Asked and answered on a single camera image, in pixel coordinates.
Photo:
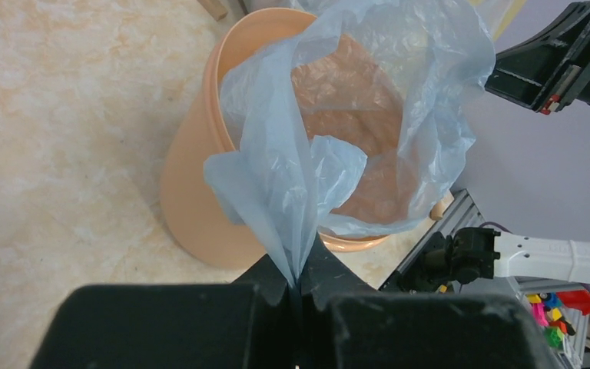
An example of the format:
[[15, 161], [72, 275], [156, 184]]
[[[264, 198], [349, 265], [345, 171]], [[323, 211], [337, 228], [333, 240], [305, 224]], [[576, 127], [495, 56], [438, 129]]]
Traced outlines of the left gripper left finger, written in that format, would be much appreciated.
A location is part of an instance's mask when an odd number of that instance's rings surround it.
[[292, 368], [288, 287], [269, 257], [229, 284], [92, 284], [59, 306], [33, 368]]

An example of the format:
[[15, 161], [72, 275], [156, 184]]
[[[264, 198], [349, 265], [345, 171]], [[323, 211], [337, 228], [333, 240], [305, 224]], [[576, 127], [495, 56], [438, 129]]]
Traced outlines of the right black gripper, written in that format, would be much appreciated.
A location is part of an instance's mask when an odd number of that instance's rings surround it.
[[544, 115], [590, 105], [590, 1], [569, 4], [537, 35], [497, 53], [485, 89]]

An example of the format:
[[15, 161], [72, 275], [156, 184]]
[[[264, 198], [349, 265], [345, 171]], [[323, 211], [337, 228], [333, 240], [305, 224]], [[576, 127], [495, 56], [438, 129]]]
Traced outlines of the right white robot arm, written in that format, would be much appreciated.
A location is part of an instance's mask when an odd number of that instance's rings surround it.
[[[544, 115], [574, 101], [590, 106], [590, 1], [573, 2], [529, 40], [496, 56], [487, 92]], [[590, 242], [462, 228], [425, 256], [441, 281], [534, 277], [590, 284]]]

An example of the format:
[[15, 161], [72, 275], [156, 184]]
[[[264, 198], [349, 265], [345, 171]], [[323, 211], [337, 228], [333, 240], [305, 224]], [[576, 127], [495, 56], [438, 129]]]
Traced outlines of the light blue plastic trash bag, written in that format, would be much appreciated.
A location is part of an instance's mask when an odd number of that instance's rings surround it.
[[475, 138], [462, 112], [495, 52], [467, 1], [335, 1], [231, 69], [235, 151], [204, 177], [295, 285], [318, 231], [408, 231], [454, 184]]

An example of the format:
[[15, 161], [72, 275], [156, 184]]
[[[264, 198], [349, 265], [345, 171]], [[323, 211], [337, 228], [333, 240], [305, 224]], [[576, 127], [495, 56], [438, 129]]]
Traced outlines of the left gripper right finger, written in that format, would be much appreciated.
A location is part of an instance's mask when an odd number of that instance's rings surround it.
[[497, 294], [381, 292], [316, 239], [300, 276], [301, 368], [554, 368], [531, 314]]

